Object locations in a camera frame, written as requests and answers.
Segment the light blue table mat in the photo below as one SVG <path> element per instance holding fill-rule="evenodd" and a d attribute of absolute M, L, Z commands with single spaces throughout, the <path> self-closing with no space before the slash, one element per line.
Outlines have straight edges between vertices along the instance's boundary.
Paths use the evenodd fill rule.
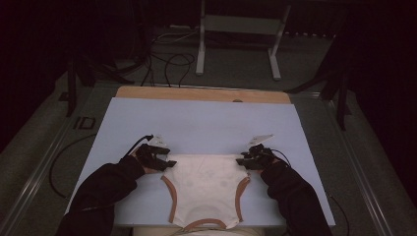
<path fill-rule="evenodd" d="M 240 154 L 255 136 L 273 135 L 264 142 L 283 152 L 291 167 L 312 185 L 329 226 L 335 221 L 320 175 L 293 104 L 216 102 L 168 99 L 111 99 L 76 189 L 105 163 L 118 162 L 141 137 L 161 135 L 170 154 Z M 115 207 L 120 226 L 174 226 L 168 222 L 172 200 L 161 173 L 138 180 L 138 188 Z M 267 194 L 260 175 L 241 198 L 243 222 L 237 226 L 274 227 L 285 220 Z"/>

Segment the metal floor rail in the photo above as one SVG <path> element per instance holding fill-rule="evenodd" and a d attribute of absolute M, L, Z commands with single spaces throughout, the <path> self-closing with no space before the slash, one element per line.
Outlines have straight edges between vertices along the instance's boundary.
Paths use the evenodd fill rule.
<path fill-rule="evenodd" d="M 0 236 L 53 236 L 115 88 L 83 88 L 72 116 L 55 91 L 0 152 Z M 94 117 L 91 130 L 74 130 Z"/>
<path fill-rule="evenodd" d="M 316 92 L 292 94 L 336 226 L 334 236 L 417 236 L 417 207 L 394 172 L 354 93 L 347 95 L 345 131 L 336 102 Z"/>

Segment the black square floor socket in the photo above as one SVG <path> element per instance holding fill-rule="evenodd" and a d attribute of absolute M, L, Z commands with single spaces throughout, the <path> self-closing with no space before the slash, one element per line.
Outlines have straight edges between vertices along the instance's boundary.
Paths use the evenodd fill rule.
<path fill-rule="evenodd" d="M 74 130 L 91 130 L 94 128 L 96 119 L 94 117 L 78 117 L 73 126 Z"/>

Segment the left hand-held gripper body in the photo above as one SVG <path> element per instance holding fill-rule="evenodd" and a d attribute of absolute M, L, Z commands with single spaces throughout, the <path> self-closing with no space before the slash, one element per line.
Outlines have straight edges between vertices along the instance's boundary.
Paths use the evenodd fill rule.
<path fill-rule="evenodd" d="M 153 153 L 156 148 L 166 147 L 161 146 L 158 143 L 152 143 L 151 145 L 141 144 L 136 149 L 136 158 L 142 166 L 156 167 L 156 162 L 159 160 L 159 158 L 156 157 L 157 154 Z"/>

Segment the white baby bodysuit brown trim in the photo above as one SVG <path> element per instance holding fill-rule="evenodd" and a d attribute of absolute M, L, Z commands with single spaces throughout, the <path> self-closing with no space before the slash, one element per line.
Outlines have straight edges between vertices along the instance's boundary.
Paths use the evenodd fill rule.
<path fill-rule="evenodd" d="M 184 230 L 202 225 L 230 229 L 243 221 L 240 199 L 250 174 L 236 154 L 171 154 L 161 180 L 172 199 L 168 221 Z"/>

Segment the wooden table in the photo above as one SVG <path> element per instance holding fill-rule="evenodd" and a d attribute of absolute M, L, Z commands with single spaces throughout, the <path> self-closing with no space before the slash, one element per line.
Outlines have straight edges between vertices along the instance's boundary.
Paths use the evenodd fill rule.
<path fill-rule="evenodd" d="M 117 90 L 116 97 L 277 104 L 291 103 L 289 95 L 281 91 L 226 88 L 156 88 L 122 86 Z"/>

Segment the grey metal stand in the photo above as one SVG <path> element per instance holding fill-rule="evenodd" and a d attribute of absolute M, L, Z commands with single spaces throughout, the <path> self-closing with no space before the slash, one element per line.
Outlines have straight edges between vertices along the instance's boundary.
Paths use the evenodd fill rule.
<path fill-rule="evenodd" d="M 268 59 L 272 78 L 275 81 L 281 79 L 280 70 L 277 62 L 277 50 L 284 34 L 287 18 L 291 6 L 286 4 L 283 12 L 277 19 L 248 18 L 235 16 L 220 16 L 206 14 L 206 0 L 201 0 L 201 14 L 199 26 L 199 50 L 197 55 L 196 74 L 201 76 L 205 70 L 206 58 L 206 31 L 221 31 L 234 33 L 251 33 L 274 35 L 274 45 L 268 49 Z"/>

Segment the black tripod stand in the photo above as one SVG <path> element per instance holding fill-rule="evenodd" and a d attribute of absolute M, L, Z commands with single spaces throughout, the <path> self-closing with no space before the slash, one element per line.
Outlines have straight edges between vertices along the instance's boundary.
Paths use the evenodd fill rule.
<path fill-rule="evenodd" d="M 345 131 L 344 116 L 347 111 L 347 89 L 349 60 L 352 56 L 351 43 L 341 32 L 332 40 L 326 56 L 319 69 L 311 80 L 298 87 L 287 89 L 290 94 L 299 93 L 319 83 L 325 83 L 320 91 L 319 97 L 322 100 L 330 101 L 338 94 L 336 106 L 336 122 L 342 131 Z"/>
<path fill-rule="evenodd" d="M 60 101 L 67 102 L 67 117 L 70 117 L 77 107 L 77 79 L 80 79 L 82 84 L 87 87 L 92 87 L 95 83 L 95 78 L 89 75 L 91 71 L 104 74 L 113 81 L 120 84 L 132 84 L 122 77 L 122 74 L 131 73 L 138 69 L 139 65 L 134 64 L 123 69 L 110 69 L 108 66 L 100 64 L 87 55 L 70 55 L 67 60 L 67 91 L 63 92 L 59 98 Z"/>

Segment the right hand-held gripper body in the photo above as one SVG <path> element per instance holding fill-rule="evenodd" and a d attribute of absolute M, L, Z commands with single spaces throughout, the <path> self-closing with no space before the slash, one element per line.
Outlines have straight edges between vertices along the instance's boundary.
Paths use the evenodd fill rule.
<path fill-rule="evenodd" d="M 275 160 L 275 155 L 271 149 L 265 147 L 263 142 L 272 138 L 272 135 L 254 136 L 248 143 L 249 150 L 258 150 L 259 154 L 256 157 L 250 157 L 257 161 L 257 165 L 250 166 L 253 170 L 261 170 L 271 165 Z"/>

